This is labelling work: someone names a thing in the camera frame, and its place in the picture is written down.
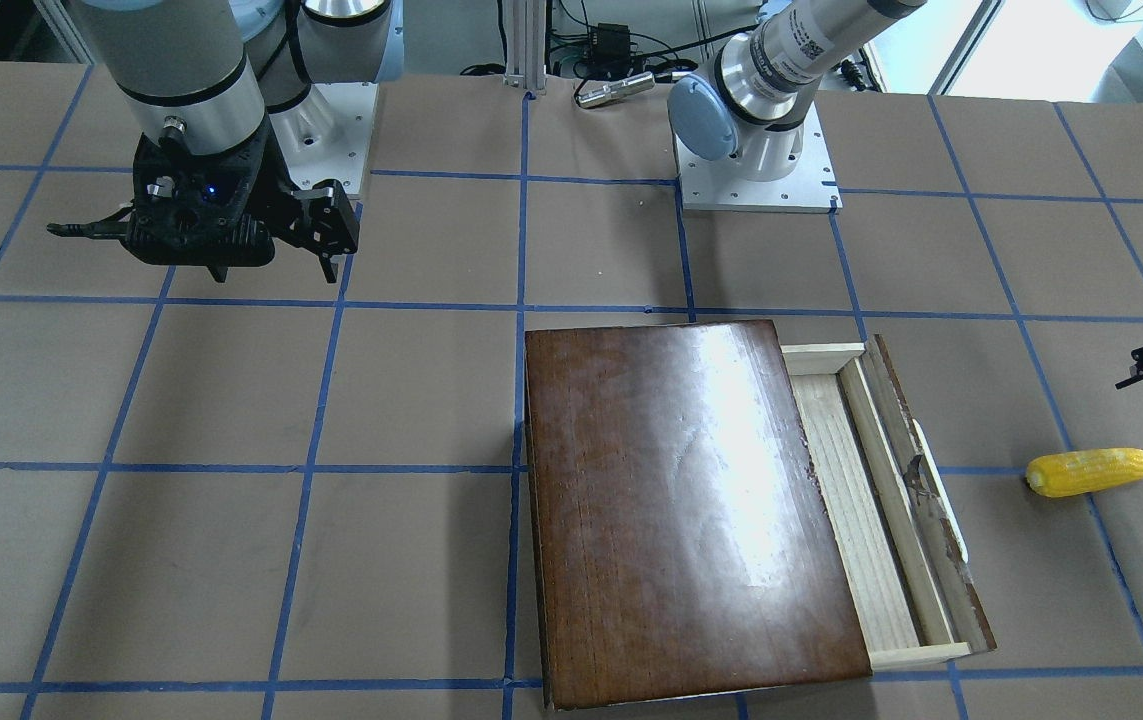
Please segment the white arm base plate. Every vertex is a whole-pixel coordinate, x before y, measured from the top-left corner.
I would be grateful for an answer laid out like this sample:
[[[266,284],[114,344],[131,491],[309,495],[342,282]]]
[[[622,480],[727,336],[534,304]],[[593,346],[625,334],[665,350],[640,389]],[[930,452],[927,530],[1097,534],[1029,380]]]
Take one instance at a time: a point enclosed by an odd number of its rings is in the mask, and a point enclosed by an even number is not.
[[[836,213],[842,209],[839,183],[812,105],[791,131],[750,141],[735,158],[709,161],[680,138],[673,141],[682,205],[700,211]]]
[[[312,86],[305,101],[270,114],[289,177],[302,190],[339,181],[352,200],[369,173],[379,85]]]

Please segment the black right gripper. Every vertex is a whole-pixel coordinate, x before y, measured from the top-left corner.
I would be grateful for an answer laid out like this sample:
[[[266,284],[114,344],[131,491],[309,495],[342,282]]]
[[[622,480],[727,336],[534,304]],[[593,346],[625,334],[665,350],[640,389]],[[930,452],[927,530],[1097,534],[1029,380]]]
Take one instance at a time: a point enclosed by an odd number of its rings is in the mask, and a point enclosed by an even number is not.
[[[278,141],[266,141],[248,214],[271,237],[315,256],[325,282],[337,283],[341,261],[359,250],[360,219],[339,179],[323,179],[298,190],[289,176]],[[206,265],[216,283],[227,282],[227,266]]]

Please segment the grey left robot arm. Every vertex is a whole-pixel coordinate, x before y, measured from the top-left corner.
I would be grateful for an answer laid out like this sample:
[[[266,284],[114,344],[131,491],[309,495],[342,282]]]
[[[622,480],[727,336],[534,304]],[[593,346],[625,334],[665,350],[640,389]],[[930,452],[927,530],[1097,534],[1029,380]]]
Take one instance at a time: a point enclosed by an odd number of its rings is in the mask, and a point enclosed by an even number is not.
[[[728,37],[716,59],[679,79],[668,96],[676,149],[713,183],[712,201],[732,192],[776,190],[785,181],[820,186],[805,173],[826,152],[809,146],[821,77],[886,29],[919,13],[918,1],[781,1],[753,29]]]

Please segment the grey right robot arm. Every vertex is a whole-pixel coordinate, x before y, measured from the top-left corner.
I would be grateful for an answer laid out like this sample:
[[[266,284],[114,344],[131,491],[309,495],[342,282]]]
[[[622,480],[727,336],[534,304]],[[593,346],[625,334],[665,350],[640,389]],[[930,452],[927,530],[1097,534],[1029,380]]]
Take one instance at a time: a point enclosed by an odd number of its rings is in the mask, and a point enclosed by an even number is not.
[[[114,241],[216,282],[286,243],[335,283],[359,249],[366,143],[329,90],[402,75],[399,1],[75,1],[77,27],[141,136],[131,200],[109,217],[47,225]]]

